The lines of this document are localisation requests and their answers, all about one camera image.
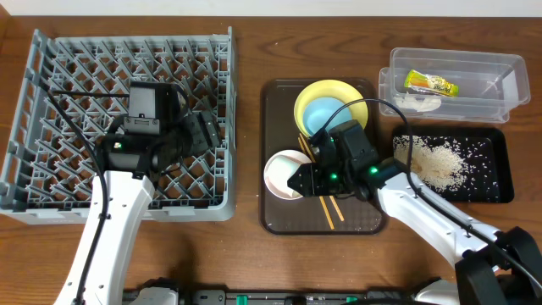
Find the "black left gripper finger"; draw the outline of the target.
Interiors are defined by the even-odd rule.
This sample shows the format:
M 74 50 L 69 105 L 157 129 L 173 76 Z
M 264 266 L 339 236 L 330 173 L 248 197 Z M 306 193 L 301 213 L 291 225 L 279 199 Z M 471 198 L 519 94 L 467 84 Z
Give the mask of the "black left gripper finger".
M 213 114 L 210 111 L 201 111 L 200 119 L 202 121 L 203 134 L 209 147 L 219 147 L 222 144 L 220 127 Z
M 184 128 L 187 130 L 190 140 L 185 155 L 197 155 L 207 151 L 212 144 L 208 133 L 211 123 L 211 114 L 187 114 L 184 118 Z

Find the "light blue bowl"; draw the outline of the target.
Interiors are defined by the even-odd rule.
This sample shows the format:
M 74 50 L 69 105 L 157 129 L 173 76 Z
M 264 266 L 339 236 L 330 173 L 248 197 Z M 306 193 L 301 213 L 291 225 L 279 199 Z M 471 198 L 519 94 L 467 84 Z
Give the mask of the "light blue bowl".
M 310 102 L 302 116 L 308 135 L 313 136 L 342 105 L 341 100 L 333 97 L 319 97 Z M 344 108 L 326 126 L 326 130 L 349 120 L 352 120 L 351 112 L 348 108 Z

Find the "clear plastic wrap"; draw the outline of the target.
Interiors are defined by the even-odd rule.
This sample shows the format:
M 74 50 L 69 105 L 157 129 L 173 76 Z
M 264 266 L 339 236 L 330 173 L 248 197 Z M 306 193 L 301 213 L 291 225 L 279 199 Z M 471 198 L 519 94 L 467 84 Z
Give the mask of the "clear plastic wrap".
M 441 99 L 436 96 L 417 98 L 407 93 L 404 97 L 395 97 L 395 104 L 399 108 L 412 109 L 420 113 L 431 112 L 441 106 Z

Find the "green yellow snack wrapper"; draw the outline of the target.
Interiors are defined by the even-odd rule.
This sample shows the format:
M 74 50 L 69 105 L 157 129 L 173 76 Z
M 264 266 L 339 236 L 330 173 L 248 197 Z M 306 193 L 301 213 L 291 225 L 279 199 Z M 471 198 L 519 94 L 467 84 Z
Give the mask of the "green yellow snack wrapper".
M 411 69 L 404 81 L 404 87 L 417 92 L 428 92 L 446 97 L 456 97 L 459 87 L 437 75 L 427 75 Z

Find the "white cup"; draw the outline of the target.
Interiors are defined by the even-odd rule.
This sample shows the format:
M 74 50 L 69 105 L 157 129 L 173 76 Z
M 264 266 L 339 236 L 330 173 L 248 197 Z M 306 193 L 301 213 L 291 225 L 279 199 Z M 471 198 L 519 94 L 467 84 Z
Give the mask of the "white cup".
M 287 186 L 287 180 L 296 172 L 300 164 L 293 159 L 278 156 L 269 167 L 269 178 L 274 186 L 289 197 L 295 196 L 295 191 Z

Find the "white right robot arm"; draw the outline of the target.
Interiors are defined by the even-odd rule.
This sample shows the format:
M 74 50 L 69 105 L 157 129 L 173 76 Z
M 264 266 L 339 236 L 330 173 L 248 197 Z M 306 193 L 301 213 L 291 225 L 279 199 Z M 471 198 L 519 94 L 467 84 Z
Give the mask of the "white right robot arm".
M 269 189 L 290 197 L 353 195 L 374 200 L 432 246 L 456 272 L 456 282 L 436 280 L 412 297 L 377 297 L 375 304 L 539 304 L 541 251 L 515 227 L 502 232 L 456 208 L 430 190 L 406 164 L 383 160 L 354 120 L 322 127 L 283 150 L 263 170 Z

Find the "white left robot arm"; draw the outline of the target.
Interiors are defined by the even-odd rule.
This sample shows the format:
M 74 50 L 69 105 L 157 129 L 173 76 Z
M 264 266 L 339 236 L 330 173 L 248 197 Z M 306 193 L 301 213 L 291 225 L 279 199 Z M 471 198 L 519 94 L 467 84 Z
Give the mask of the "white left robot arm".
M 58 304 L 120 304 L 135 238 L 159 180 L 185 158 L 218 147 L 218 123 L 192 112 L 175 83 L 133 81 L 127 114 L 91 145 L 71 125 L 96 167 L 91 206 Z

